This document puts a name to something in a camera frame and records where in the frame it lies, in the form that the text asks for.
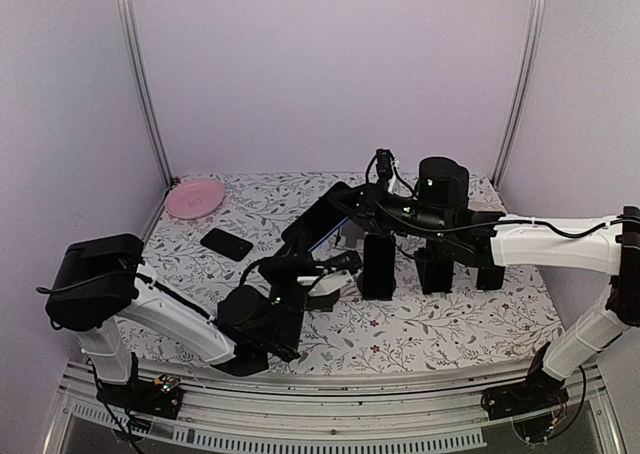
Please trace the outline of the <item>white grey phone stand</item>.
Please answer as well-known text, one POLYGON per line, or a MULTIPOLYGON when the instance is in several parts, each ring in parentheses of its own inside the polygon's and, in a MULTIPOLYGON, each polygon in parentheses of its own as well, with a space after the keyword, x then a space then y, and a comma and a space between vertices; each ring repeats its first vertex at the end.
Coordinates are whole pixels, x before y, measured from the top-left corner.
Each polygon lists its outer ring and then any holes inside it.
POLYGON ((363 244, 366 232, 351 221, 346 222, 338 229, 336 246, 348 250, 356 250, 363 244))

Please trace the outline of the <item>pink phone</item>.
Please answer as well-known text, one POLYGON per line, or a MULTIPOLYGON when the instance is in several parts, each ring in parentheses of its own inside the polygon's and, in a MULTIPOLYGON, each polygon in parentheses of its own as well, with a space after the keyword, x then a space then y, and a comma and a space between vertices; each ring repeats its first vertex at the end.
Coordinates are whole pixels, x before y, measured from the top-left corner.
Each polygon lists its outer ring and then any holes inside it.
POLYGON ((363 245, 361 294, 366 300, 391 300, 396 288, 395 238, 367 234, 363 245))

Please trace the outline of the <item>black round base stand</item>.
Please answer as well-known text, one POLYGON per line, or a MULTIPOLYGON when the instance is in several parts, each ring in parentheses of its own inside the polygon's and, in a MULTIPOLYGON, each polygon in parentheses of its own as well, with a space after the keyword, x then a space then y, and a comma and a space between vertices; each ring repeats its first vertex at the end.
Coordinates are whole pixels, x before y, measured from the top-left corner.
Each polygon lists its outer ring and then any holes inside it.
POLYGON ((334 305, 338 302, 340 298, 340 292, 334 291, 330 294, 321 295, 321 296, 310 296, 308 295, 305 303, 305 310, 308 312, 319 311, 319 312, 332 312, 334 305))

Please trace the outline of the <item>black folding phone stand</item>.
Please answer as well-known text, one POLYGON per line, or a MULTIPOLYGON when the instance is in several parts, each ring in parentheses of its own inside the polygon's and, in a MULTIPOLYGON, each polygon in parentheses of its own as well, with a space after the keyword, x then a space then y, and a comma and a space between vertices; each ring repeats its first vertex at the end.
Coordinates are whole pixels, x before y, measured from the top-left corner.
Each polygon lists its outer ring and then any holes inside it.
POLYGON ((424 248, 417 249, 413 253, 414 264, 420 285, 424 283, 424 267, 426 262, 426 251, 424 248))

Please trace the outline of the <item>black phone front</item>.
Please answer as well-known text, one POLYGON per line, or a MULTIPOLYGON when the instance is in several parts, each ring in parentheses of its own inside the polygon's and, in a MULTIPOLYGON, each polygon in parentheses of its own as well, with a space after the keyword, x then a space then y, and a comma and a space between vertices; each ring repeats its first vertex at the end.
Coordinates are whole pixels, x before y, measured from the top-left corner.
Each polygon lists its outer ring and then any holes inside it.
POLYGON ((424 295, 450 293, 453 283, 454 262, 447 258, 439 258, 426 251, 424 267, 424 283, 421 285, 424 295))

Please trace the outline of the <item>black phone blue case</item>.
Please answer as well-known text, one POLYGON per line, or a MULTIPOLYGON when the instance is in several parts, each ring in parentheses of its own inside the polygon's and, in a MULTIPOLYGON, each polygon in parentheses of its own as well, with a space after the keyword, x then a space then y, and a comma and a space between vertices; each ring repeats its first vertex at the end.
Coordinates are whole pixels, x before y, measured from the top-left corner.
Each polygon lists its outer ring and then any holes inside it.
POLYGON ((477 269, 476 288, 482 291, 496 291, 503 288, 505 268, 503 266, 477 269))

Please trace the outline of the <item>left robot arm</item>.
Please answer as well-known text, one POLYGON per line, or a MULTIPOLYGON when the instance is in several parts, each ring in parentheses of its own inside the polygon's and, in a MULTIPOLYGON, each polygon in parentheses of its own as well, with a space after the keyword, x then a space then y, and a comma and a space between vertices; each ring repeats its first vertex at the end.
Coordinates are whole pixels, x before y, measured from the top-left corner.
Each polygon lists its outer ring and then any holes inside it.
POLYGON ((126 319, 184 346, 221 372, 246 377, 264 372, 269 359, 299 358, 308 289, 298 280, 300 261, 263 258, 273 267, 270 291, 242 282, 210 311, 164 280, 142 256, 132 234, 70 245, 52 287, 40 287, 52 325, 75 333, 99 380, 128 408, 148 400, 146 382, 134 375, 134 355, 117 319, 126 319))

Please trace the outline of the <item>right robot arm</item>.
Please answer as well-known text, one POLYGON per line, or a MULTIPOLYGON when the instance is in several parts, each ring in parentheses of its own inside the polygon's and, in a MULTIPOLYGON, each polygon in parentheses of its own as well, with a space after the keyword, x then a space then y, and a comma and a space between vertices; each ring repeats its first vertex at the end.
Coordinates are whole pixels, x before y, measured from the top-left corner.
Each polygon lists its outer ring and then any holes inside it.
POLYGON ((378 150, 363 184, 331 195, 331 203, 365 231, 367 295, 392 289, 397 235, 424 239, 414 254, 421 289, 445 293, 457 264, 477 271, 480 290, 502 287, 507 268, 541 269, 566 323, 541 347, 524 381, 511 387, 527 410, 537 410, 583 363, 639 325, 639 210, 601 218, 535 218, 469 206, 469 171, 445 157, 428 157, 406 195, 393 154, 378 150))

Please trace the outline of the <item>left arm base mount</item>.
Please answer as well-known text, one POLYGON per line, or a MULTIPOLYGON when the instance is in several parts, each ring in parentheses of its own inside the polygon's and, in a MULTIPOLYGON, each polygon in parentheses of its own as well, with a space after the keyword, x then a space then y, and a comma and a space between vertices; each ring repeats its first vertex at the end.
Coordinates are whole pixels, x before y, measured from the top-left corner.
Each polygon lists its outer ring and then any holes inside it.
POLYGON ((180 378, 167 374, 150 381, 132 375, 123 385, 98 380, 97 399, 107 405, 122 408, 127 414, 140 413, 176 420, 184 396, 180 385, 180 378))

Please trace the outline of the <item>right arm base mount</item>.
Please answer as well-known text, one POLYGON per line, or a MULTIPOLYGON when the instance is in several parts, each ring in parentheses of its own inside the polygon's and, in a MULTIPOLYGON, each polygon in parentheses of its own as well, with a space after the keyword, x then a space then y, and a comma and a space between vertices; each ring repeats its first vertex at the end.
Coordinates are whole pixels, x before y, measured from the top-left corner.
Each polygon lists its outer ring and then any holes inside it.
POLYGON ((563 381, 538 373, 529 374, 523 381, 484 390, 480 405, 490 420, 547 409, 545 415, 517 421, 513 425, 521 440, 538 444, 551 438, 568 400, 563 381))

